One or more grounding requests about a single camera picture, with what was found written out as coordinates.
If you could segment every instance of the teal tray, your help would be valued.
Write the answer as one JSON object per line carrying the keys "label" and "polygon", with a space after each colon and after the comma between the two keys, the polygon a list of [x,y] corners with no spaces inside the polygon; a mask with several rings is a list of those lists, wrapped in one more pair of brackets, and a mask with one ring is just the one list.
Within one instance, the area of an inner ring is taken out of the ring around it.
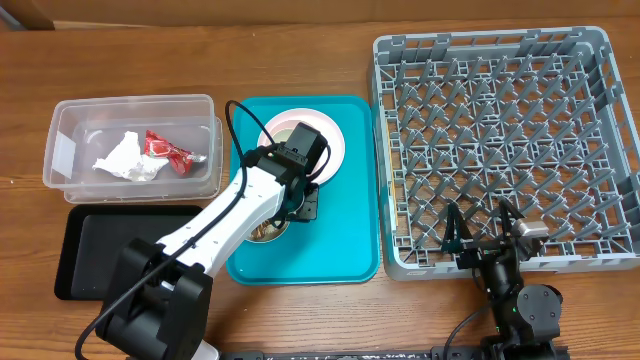
{"label": "teal tray", "polygon": [[[356,96],[258,97],[243,102],[267,123],[290,109],[309,108],[340,127],[346,150],[342,166],[320,187],[318,218],[291,223],[267,243],[245,241],[227,261],[231,277],[245,285],[360,283],[380,266],[380,227],[373,141],[368,104]],[[241,110],[233,127],[243,150],[256,147],[260,128]],[[231,174],[239,161],[231,150]]]}

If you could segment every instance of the dish rack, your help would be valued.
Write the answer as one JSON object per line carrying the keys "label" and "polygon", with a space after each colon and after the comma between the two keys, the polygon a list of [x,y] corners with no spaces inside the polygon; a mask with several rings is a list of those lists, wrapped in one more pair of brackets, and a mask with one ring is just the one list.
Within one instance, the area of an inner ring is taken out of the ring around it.
{"label": "dish rack", "polygon": [[640,264],[640,141],[602,29],[383,36],[372,71],[392,278],[470,276],[440,251],[446,204],[482,240],[501,198],[550,229],[523,271]]}

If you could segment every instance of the black tray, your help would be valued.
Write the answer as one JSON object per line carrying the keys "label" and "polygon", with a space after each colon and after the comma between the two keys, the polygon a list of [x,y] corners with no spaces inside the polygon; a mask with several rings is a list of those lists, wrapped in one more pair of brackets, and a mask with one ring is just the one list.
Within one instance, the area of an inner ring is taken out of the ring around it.
{"label": "black tray", "polygon": [[54,292],[61,300],[101,300],[122,248],[155,243],[189,222],[195,205],[78,205],[69,212]]}

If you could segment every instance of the white paper wrapper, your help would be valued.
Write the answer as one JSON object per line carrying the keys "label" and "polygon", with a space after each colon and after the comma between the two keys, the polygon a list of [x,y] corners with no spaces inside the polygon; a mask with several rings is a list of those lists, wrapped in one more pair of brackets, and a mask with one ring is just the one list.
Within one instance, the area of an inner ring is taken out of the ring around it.
{"label": "white paper wrapper", "polygon": [[138,134],[127,131],[124,139],[107,155],[106,159],[98,159],[93,169],[102,169],[114,176],[132,181],[149,181],[163,166],[169,163],[167,158],[152,158],[140,154]]}

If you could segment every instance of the red wrapper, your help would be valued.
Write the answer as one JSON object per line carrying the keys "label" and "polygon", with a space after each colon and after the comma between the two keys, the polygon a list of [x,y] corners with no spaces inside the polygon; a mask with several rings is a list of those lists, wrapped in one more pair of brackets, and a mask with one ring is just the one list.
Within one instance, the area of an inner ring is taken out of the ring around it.
{"label": "red wrapper", "polygon": [[180,175],[189,173],[194,162],[203,162],[207,159],[204,155],[196,155],[173,145],[151,130],[147,130],[144,153],[152,158],[168,158],[171,167]]}

